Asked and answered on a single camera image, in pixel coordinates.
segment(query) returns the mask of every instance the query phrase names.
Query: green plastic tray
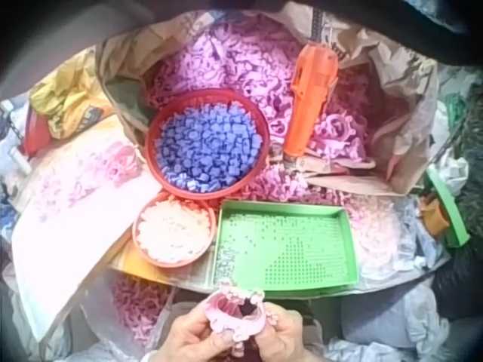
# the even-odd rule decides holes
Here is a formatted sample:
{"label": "green plastic tray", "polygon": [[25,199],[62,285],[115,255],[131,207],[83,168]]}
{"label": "green plastic tray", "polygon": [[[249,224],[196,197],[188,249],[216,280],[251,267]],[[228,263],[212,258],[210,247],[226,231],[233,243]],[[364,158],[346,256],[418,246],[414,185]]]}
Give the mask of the green plastic tray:
{"label": "green plastic tray", "polygon": [[354,284],[358,269],[342,207],[224,201],[214,282],[244,288],[314,290]]}

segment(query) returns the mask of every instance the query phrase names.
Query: orange tool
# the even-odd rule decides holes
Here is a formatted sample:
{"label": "orange tool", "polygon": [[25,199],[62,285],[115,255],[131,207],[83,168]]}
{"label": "orange tool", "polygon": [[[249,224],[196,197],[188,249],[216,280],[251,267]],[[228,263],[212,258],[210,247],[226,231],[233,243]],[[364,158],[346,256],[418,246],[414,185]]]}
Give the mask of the orange tool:
{"label": "orange tool", "polygon": [[297,159],[305,153],[314,125],[337,80],[339,60],[330,45],[320,42],[321,32],[322,12],[314,9],[312,40],[300,52],[291,84],[295,100],[283,147],[286,169],[295,168]]}

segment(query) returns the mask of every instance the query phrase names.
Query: orange handle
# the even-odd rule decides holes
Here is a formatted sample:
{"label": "orange handle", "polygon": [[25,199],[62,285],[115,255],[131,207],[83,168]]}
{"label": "orange handle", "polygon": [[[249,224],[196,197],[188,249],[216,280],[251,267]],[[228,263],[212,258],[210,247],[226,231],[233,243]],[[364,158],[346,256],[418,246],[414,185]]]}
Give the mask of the orange handle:
{"label": "orange handle", "polygon": [[323,44],[309,43],[300,52],[291,89],[294,111],[284,142],[284,153],[300,157],[305,153],[315,122],[337,79],[339,62],[335,52]]}

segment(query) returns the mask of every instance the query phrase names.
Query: fingernail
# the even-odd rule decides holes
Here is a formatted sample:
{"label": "fingernail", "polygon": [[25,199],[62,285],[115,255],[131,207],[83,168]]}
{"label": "fingernail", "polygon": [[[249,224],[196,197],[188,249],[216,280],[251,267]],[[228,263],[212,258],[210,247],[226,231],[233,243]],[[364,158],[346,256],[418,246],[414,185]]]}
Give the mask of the fingernail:
{"label": "fingernail", "polygon": [[233,335],[234,335],[234,332],[232,330],[224,330],[221,333],[221,339],[225,343],[231,343],[231,342],[233,342]]}

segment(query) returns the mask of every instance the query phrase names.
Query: hand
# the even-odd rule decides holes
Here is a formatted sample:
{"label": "hand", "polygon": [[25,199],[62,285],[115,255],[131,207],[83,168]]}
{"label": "hand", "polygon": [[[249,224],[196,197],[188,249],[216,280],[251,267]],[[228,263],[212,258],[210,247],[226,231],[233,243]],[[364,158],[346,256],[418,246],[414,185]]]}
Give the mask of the hand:
{"label": "hand", "polygon": [[277,323],[267,323],[255,336],[255,342],[264,362],[300,362],[309,360],[309,352],[303,347],[302,316],[296,311],[287,311],[282,307],[265,303],[267,312],[276,316]]}
{"label": "hand", "polygon": [[229,331],[213,333],[203,302],[178,317],[168,337],[149,362],[207,362],[234,345]]}

